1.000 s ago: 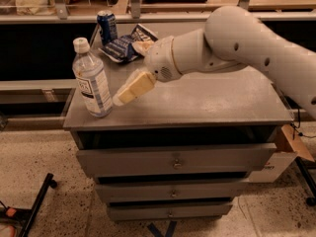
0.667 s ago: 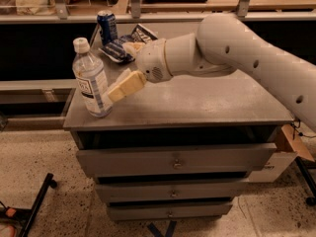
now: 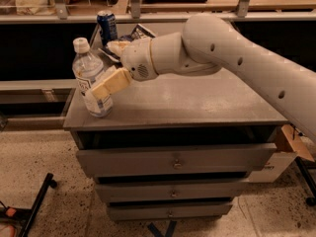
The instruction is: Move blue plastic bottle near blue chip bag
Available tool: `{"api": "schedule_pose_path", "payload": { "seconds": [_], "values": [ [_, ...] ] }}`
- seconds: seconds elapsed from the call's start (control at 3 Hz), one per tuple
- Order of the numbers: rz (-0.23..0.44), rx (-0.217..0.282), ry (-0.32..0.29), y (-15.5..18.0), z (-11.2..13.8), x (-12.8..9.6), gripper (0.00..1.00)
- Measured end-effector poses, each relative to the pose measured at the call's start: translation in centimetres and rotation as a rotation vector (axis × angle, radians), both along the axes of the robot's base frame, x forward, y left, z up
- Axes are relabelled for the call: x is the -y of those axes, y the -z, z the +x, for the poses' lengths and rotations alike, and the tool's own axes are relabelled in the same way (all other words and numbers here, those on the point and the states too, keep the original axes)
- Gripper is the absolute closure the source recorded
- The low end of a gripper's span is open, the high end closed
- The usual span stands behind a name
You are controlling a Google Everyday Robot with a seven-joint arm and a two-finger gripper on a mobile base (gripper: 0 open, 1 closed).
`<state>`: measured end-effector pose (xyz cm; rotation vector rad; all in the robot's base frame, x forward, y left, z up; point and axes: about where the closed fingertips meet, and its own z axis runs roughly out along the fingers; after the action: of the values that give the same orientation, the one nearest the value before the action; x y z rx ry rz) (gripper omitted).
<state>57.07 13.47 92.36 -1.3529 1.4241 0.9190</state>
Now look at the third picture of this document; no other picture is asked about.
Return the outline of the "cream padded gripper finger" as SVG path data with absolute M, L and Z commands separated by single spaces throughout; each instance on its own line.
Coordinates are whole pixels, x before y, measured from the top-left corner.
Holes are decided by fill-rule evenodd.
M 92 87 L 85 93 L 86 100 L 95 114 L 108 114 L 113 107 L 112 94 L 128 87 L 132 81 L 129 71 L 109 67 L 103 71 Z
M 121 57 L 122 52 L 124 49 L 130 45 L 128 40 L 112 40 L 109 41 L 106 45 L 106 48 L 113 54 L 118 57 Z

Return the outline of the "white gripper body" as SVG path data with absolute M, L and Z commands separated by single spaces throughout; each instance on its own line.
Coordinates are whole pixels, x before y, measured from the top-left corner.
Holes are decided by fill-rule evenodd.
M 158 77 L 151 58 L 151 38 L 136 39 L 122 52 L 121 64 L 136 81 L 153 80 Z

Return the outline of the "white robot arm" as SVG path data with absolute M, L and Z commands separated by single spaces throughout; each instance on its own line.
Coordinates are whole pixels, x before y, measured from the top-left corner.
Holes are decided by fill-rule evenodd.
M 190 16 L 181 32 L 132 41 L 120 62 L 122 67 L 97 82 L 89 95 L 102 99 L 133 80 L 168 73 L 202 76 L 225 68 L 316 141 L 316 73 L 251 42 L 211 14 Z

